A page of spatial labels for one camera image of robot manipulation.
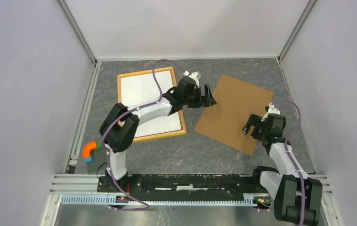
cardboard sheet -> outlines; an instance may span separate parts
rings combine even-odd
[[[203,111],[195,131],[240,152],[253,155],[257,140],[242,134],[251,113],[263,116],[273,92],[247,82],[222,75],[213,97],[217,105]]]

orange pipe elbow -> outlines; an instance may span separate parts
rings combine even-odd
[[[91,156],[91,152],[101,148],[101,146],[99,144],[97,144],[95,141],[88,143],[84,148],[83,148],[83,152],[82,152],[82,156],[84,158],[85,162],[92,162],[92,156]]]

enclosure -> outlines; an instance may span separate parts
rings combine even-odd
[[[339,0],[0,0],[0,225],[291,225],[235,205],[122,213],[68,203],[94,193],[106,168],[105,150],[91,164],[81,153],[101,139],[117,76],[159,59],[200,72],[212,92],[225,74],[296,102],[294,155],[325,186],[319,225],[357,225],[357,1]],[[177,66],[157,68],[170,66],[180,80]],[[279,108],[288,136],[300,116]],[[185,135],[131,145],[127,171],[276,166],[261,143],[247,155],[195,132],[202,113],[184,108]]]

robotic arm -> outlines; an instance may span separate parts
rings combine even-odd
[[[183,77],[176,87],[170,88],[162,95],[162,99],[156,105],[150,105],[141,108],[139,111],[129,113],[121,119],[124,122],[122,126],[117,123],[112,127],[105,138],[105,146],[110,152],[109,157],[113,177],[116,180],[120,180],[127,174],[125,150],[133,143],[138,126],[152,119],[174,114],[181,110],[184,105],[189,108],[198,108],[216,104],[208,84],[204,85],[204,94],[202,95],[199,87],[200,77],[199,72]],[[99,128],[99,133],[103,135],[117,117],[133,108],[139,109],[139,105],[125,106],[122,103],[115,104]]]
[[[274,216],[277,220],[299,223],[301,216],[301,182],[298,172],[302,174],[305,186],[305,225],[317,225],[320,218],[320,205],[323,186],[319,180],[312,179],[302,169],[288,142],[285,148],[283,130],[286,119],[271,103],[263,116],[251,114],[243,128],[248,134],[254,126],[251,136],[262,141],[267,154],[273,159],[277,169],[258,166],[252,174],[254,181],[264,187],[274,200]]]

white board surface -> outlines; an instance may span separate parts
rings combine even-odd
[[[173,86],[171,72],[156,72],[156,78],[165,93]],[[125,106],[139,105],[159,96],[152,73],[120,78],[121,99]],[[137,128],[135,137],[181,130],[179,113],[159,117],[148,121]]]

